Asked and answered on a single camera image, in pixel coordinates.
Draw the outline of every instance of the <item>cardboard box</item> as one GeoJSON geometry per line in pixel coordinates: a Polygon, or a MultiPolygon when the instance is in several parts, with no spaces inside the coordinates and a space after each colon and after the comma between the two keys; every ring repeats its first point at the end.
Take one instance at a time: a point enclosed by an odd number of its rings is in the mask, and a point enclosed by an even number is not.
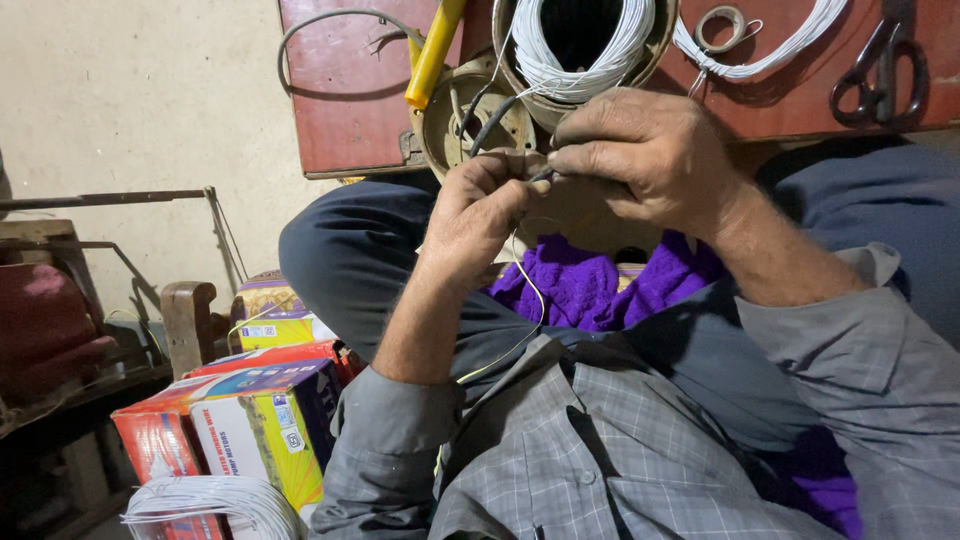
{"type": "MultiPolygon", "coordinates": [[[[187,413],[188,396],[216,376],[174,382],[142,402],[122,408],[110,417],[142,483],[150,479],[209,474],[197,434],[187,413]]],[[[221,520],[196,516],[162,524],[158,530],[170,540],[223,540],[221,520]]]]}
{"type": "Polygon", "coordinates": [[[226,356],[219,360],[201,366],[186,375],[186,379],[212,375],[216,373],[225,373],[240,368],[264,367],[285,362],[295,362],[301,360],[320,360],[330,358],[334,362],[337,370],[337,380],[341,386],[346,386],[354,377],[360,374],[363,366],[356,355],[353,354],[339,339],[328,339],[326,341],[312,341],[309,343],[298,343],[294,345],[278,345],[276,347],[267,347],[257,349],[239,355],[226,356]]]}
{"type": "MultiPolygon", "coordinates": [[[[211,475],[263,479],[299,513],[306,531],[323,496],[334,439],[329,423],[340,397],[329,358],[232,371],[190,406],[211,475]]],[[[236,540],[259,538],[231,521],[236,540]]]]}
{"type": "Polygon", "coordinates": [[[244,352],[336,337],[317,315],[309,311],[267,313],[241,327],[239,334],[244,352]]]}
{"type": "MultiPolygon", "coordinates": [[[[341,389],[329,358],[286,362],[179,380],[111,417],[141,481],[253,476],[308,520],[323,493],[334,442],[329,422],[341,389]]],[[[237,540],[259,538],[246,522],[230,528],[237,540]]],[[[171,540],[225,538],[211,516],[178,520],[165,533],[171,540]]]]}

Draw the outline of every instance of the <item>white winding wire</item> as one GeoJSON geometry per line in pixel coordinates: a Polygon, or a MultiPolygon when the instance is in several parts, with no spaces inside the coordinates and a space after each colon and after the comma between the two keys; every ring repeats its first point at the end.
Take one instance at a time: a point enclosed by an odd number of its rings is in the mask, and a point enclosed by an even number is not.
{"type": "Polygon", "coordinates": [[[807,45],[820,37],[833,24],[833,21],[837,19],[846,5],[847,0],[816,0],[813,11],[810,12],[810,17],[804,21],[800,29],[784,41],[780,47],[777,47],[776,51],[754,63],[726,65],[712,59],[697,46],[693,37],[690,36],[690,32],[686,30],[684,20],[679,15],[677,15],[677,27],[673,31],[673,42],[687,56],[696,61],[703,71],[712,71],[728,79],[753,77],[761,71],[781,65],[804,50],[807,45]]]}
{"type": "Polygon", "coordinates": [[[300,518],[272,485],[250,477],[169,477],[152,479],[130,498],[120,516],[135,540],[162,538],[159,523],[226,514],[255,525],[265,540],[300,538],[300,518]]]}
{"type": "Polygon", "coordinates": [[[584,103],[622,83],[642,58],[643,42],[650,36],[654,25],[654,0],[623,0],[620,21],[610,43],[593,65],[580,73],[564,71],[547,46],[540,24],[544,2],[517,0],[511,31],[506,37],[509,41],[510,33],[513,33],[516,67],[530,85],[527,91],[535,91],[562,103],[584,103]]]}

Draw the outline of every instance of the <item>red workbench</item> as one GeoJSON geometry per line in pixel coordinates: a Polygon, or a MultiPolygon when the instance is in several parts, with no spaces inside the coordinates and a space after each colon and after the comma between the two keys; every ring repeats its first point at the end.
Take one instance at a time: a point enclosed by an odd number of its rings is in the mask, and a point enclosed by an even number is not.
{"type": "MultiPolygon", "coordinates": [[[[708,9],[722,3],[737,6],[748,20],[764,22],[755,37],[717,57],[723,63],[737,64],[763,58],[780,46],[806,20],[814,0],[683,0],[681,15],[687,29],[692,31],[708,9]]],[[[350,4],[347,0],[279,0],[284,29],[310,14],[350,4]]],[[[468,4],[447,64],[458,63],[461,52],[465,57],[490,42],[491,5],[492,0],[468,4]]],[[[371,0],[366,6],[394,14],[425,33],[437,3],[371,0]]],[[[846,132],[848,129],[833,119],[828,97],[879,20],[880,0],[849,0],[834,25],[786,66],[739,83],[711,76],[698,97],[737,139],[798,139],[846,132]]],[[[349,15],[308,26],[291,40],[289,65],[297,88],[293,107],[307,178],[403,167],[398,139],[410,129],[403,100],[410,77],[406,41],[386,44],[379,56],[371,56],[363,47],[393,29],[392,25],[379,25],[373,17],[349,15]]],[[[918,129],[960,122],[958,35],[960,3],[917,1],[916,40],[926,53],[930,72],[930,92],[918,129]]],[[[697,74],[695,64],[671,47],[647,87],[686,94],[697,74]]],[[[899,75],[898,89],[908,92],[909,69],[902,68],[899,75]]]]}

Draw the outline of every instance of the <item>purple cloth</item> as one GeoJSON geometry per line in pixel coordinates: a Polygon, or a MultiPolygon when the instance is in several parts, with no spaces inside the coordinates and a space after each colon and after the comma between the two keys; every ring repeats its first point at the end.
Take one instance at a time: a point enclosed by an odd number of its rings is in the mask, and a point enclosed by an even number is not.
{"type": "MultiPolygon", "coordinates": [[[[726,270],[704,243],[690,252],[682,233],[667,231],[646,268],[623,292],[607,256],[570,246],[560,234],[539,238],[536,250],[523,254],[523,269],[543,294],[544,324],[584,331],[618,331],[672,306],[726,270]]],[[[485,290],[497,302],[533,322],[540,300],[516,265],[485,290]]]]}
{"type": "MultiPolygon", "coordinates": [[[[566,238],[539,238],[536,250],[523,254],[523,269],[543,294],[545,325],[583,331],[619,331],[670,307],[720,279],[726,269],[704,243],[690,252],[682,233],[666,231],[646,267],[622,292],[619,275],[607,256],[570,246],[566,238]]],[[[484,289],[503,306],[526,319],[540,320],[540,300],[516,265],[484,289]]],[[[812,431],[797,448],[768,459],[781,479],[788,505],[851,540],[863,533],[856,513],[856,485],[843,464],[843,451],[832,435],[812,431]]]]}

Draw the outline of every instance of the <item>black scissors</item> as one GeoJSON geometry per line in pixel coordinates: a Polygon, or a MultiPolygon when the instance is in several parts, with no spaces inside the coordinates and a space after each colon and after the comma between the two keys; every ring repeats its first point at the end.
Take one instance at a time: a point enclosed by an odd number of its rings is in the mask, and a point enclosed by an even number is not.
{"type": "Polygon", "coordinates": [[[883,20],[874,30],[856,63],[833,87],[830,110],[845,126],[876,122],[882,126],[908,125],[915,120],[929,86],[926,57],[913,39],[917,16],[914,0],[882,0],[883,20]],[[897,113],[897,58],[906,56],[913,64],[910,104],[897,113]],[[876,65],[876,86],[870,86],[867,74],[876,65]],[[840,99],[851,88],[859,95],[855,110],[840,110],[840,99]]]}

